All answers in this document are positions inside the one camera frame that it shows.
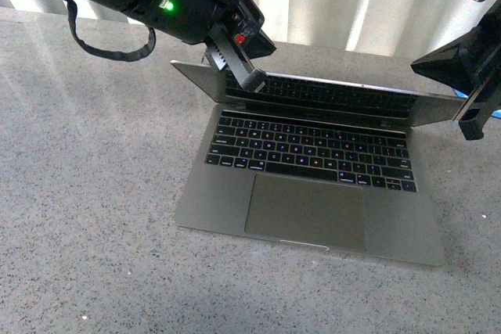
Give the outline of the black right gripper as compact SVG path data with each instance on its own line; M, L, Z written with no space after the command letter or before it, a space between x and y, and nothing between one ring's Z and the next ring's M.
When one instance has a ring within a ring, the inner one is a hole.
M483 139L483 127L500 110L500 78L492 76L475 88L471 77L499 46L500 8L492 7L469 32L411 63L414 73L468 95L453 117L467 141Z

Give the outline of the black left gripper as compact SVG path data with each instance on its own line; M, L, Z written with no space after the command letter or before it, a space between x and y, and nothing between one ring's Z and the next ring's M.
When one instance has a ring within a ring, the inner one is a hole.
M229 68L240 87L259 92L267 74L250 59L274 53L261 29L264 15L253 0L148 0L148 50L163 31L189 45L206 43L205 57L214 71Z

